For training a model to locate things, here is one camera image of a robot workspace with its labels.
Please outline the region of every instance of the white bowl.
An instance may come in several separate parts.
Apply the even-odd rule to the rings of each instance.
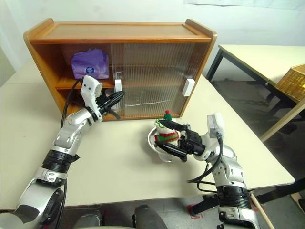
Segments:
[[[147,141],[149,146],[151,147],[151,149],[156,152],[159,155],[159,158],[163,161],[163,162],[171,162],[173,160],[173,156],[166,153],[164,150],[156,147],[155,145],[155,138],[154,136],[157,134],[157,128],[153,128],[148,136],[147,136]]]

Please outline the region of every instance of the gray floor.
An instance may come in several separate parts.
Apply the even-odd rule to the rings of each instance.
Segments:
[[[65,210],[60,228],[72,229],[76,220],[90,209],[98,209],[103,213],[107,226],[132,227],[134,209],[139,205],[148,204],[159,213],[169,229],[215,229],[220,224],[217,209],[202,213],[198,219],[191,218],[187,213],[188,205],[196,204],[200,201],[202,201],[201,197],[177,198],[70,208]],[[276,229],[305,228],[305,216],[290,196],[270,201],[263,208]],[[268,229],[262,216],[259,213],[257,215],[261,229]]]
[[[253,85],[249,82],[219,81],[214,86],[226,99],[232,108],[244,119],[251,129],[260,136],[288,110],[279,111],[273,116],[266,116],[267,112],[277,103],[273,99],[267,103],[265,98],[268,95],[263,87]],[[265,144],[277,160],[296,178],[305,177],[305,122],[288,124],[276,133]],[[163,200],[146,200],[106,204],[100,206],[85,206],[78,209],[69,208],[64,211],[61,229],[71,229],[77,218],[84,214],[88,208],[97,208],[105,214],[106,225],[132,227],[131,216],[134,209],[141,204],[148,204],[153,207],[162,217],[169,229],[214,229],[219,219],[216,209],[211,209],[193,219],[187,213],[186,207],[189,204],[201,202],[201,197],[177,198]],[[305,229],[305,214],[301,212],[290,196],[286,196],[263,205],[267,215],[277,229]],[[267,225],[260,214],[260,225],[267,229]]]

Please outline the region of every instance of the purple tissue box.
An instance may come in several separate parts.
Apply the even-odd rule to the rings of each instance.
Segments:
[[[108,56],[100,49],[89,49],[74,54],[71,64],[74,78],[77,80],[85,75],[97,80],[109,78]]]

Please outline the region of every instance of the table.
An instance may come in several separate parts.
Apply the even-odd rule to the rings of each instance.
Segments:
[[[194,131],[207,131],[206,115],[221,112],[224,143],[235,150],[249,189],[290,184],[294,178],[243,122],[214,87],[201,77],[182,118]],[[1,87],[0,209],[15,208],[60,128],[61,114],[33,61]],[[146,138],[153,120],[95,124],[69,170],[67,206],[202,195],[186,180],[201,174],[205,162],[163,163]],[[206,181],[213,181],[208,176]]]
[[[223,57],[268,89],[271,93],[267,100],[274,96],[281,100],[269,115],[283,108],[283,102],[291,108],[296,105],[294,98],[277,90],[275,85],[292,66],[305,63],[305,46],[219,45],[219,51],[206,75],[209,81],[213,79]]]
[[[290,122],[295,116],[305,109],[305,99],[301,100],[294,108],[292,108],[284,117],[282,117],[276,124],[267,130],[262,136],[262,142],[268,140],[272,135],[279,131],[284,125]]]

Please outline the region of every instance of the cabinet top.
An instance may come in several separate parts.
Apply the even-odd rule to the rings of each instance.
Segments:
[[[54,22],[46,19],[25,32],[32,44],[204,42],[216,36],[194,22]]]

